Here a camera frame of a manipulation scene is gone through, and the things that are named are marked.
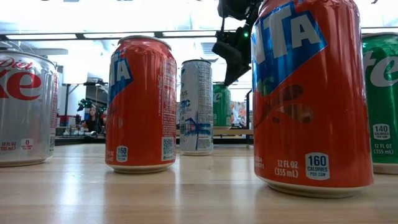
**fluorescent light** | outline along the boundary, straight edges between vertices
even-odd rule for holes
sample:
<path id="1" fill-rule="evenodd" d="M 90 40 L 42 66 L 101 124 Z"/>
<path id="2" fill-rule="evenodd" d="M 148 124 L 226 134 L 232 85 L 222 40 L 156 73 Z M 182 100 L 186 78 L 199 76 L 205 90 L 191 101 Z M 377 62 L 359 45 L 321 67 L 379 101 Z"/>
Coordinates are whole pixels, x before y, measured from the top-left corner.
<path id="1" fill-rule="evenodd" d="M 392 28 L 362 28 L 362 33 L 363 34 L 375 34 L 379 32 L 398 32 L 398 28 L 392 27 Z"/>
<path id="2" fill-rule="evenodd" d="M 10 40 L 33 40 L 33 39 L 76 39 L 75 34 L 29 34 L 29 35 L 6 35 Z"/>
<path id="3" fill-rule="evenodd" d="M 165 37 L 215 36 L 216 31 L 163 32 Z"/>
<path id="4" fill-rule="evenodd" d="M 154 37 L 153 32 L 130 32 L 130 33 L 106 33 L 106 34 L 83 34 L 86 38 L 122 38 L 130 35 L 145 35 L 149 37 Z"/>

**can rim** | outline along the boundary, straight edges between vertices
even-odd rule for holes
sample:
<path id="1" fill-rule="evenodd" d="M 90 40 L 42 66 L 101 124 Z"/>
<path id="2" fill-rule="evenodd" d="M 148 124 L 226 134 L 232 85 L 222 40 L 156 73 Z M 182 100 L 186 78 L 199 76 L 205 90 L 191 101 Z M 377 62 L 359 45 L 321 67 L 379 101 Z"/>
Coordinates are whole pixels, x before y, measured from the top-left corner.
<path id="1" fill-rule="evenodd" d="M 21 51 L 18 51 L 18 50 L 0 50 L 0 54 L 1 54 L 1 53 L 23 54 L 23 55 L 28 55 L 28 56 L 36 57 L 36 58 L 45 60 L 45 61 L 47 61 L 47 62 L 50 62 L 50 63 L 55 67 L 54 62 L 50 61 L 50 59 L 45 58 L 45 57 L 42 57 L 42 56 L 39 56 L 39 55 L 36 55 L 36 54 L 32 54 L 32 53 L 28 53 L 28 52 L 21 52 Z"/>
<path id="2" fill-rule="evenodd" d="M 267 1 L 268 1 L 268 0 L 263 0 L 263 2 L 260 4 L 259 12 L 258 12 L 259 17 L 261 16 L 262 8 L 263 8 L 264 5 L 267 3 Z"/>
<path id="3" fill-rule="evenodd" d="M 159 38 L 156 37 L 151 37 L 151 36 L 145 36 L 145 35 L 130 35 L 127 37 L 122 37 L 119 39 L 118 41 L 118 45 L 124 41 L 124 40 L 129 40 L 129 39 L 150 39 L 150 40 L 156 40 L 159 41 L 161 43 L 163 43 L 164 45 L 166 45 L 170 50 L 172 49 L 172 47 L 170 46 L 170 44 L 166 43 L 166 41 L 164 40 L 160 40 Z"/>
<path id="4" fill-rule="evenodd" d="M 380 33 L 375 33 L 375 34 L 366 34 L 362 38 L 368 38 L 368 37 L 377 37 L 380 35 L 396 35 L 398 36 L 398 32 L 380 32 Z"/>
<path id="5" fill-rule="evenodd" d="M 184 62 L 182 62 L 182 64 L 184 64 L 185 62 L 195 62 L 195 61 L 199 61 L 199 62 L 207 62 L 211 65 L 211 62 L 207 61 L 207 60 L 203 60 L 203 59 L 191 59 L 191 60 L 186 60 Z"/>

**sprite can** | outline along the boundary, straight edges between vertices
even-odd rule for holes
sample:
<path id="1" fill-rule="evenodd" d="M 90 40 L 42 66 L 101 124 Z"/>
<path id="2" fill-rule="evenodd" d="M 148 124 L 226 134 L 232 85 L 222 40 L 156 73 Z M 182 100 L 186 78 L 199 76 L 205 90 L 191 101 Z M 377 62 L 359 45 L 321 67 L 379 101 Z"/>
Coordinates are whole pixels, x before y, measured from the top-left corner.
<path id="1" fill-rule="evenodd" d="M 365 35 L 363 54 L 373 169 L 398 174 L 398 34 Z"/>
<path id="2" fill-rule="evenodd" d="M 229 129 L 231 127 L 231 92 L 224 83 L 213 85 L 213 124 L 214 129 Z"/>

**orange soda can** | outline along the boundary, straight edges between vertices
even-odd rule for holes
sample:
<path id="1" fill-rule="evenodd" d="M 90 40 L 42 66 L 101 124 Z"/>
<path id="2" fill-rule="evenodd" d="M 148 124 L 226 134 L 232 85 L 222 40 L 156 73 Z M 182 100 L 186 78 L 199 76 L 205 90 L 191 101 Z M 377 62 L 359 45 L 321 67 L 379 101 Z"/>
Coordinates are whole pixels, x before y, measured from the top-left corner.
<path id="1" fill-rule="evenodd" d="M 354 195 L 373 182 L 353 0 L 265 1 L 252 32 L 254 170 L 272 189 Z"/>
<path id="2" fill-rule="evenodd" d="M 150 173 L 175 161 L 177 64 L 160 39 L 119 40 L 109 72 L 105 162 L 116 172 Z"/>

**barcode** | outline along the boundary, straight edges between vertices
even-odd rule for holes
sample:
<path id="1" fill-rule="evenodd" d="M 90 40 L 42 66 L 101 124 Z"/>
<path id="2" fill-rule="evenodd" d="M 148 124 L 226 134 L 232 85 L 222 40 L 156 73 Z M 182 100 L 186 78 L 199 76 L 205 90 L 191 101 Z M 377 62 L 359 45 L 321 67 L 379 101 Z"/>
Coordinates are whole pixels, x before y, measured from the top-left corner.
<path id="1" fill-rule="evenodd" d="M 50 148 L 49 148 L 49 151 L 50 152 L 54 151 L 54 147 L 55 147 L 55 136 L 50 136 Z"/>
<path id="2" fill-rule="evenodd" d="M 174 137 L 162 138 L 162 161 L 174 159 Z"/>

